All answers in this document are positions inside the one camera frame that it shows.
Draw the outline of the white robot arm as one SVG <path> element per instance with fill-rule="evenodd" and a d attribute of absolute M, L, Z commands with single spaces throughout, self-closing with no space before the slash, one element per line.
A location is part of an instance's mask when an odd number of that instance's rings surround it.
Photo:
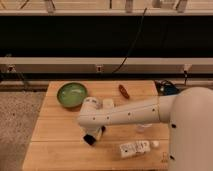
<path fill-rule="evenodd" d="M 166 123 L 168 171 L 213 171 L 213 90 L 209 88 L 188 88 L 111 109 L 100 109 L 97 99 L 88 97 L 78 123 L 89 136 L 103 126 Z"/>

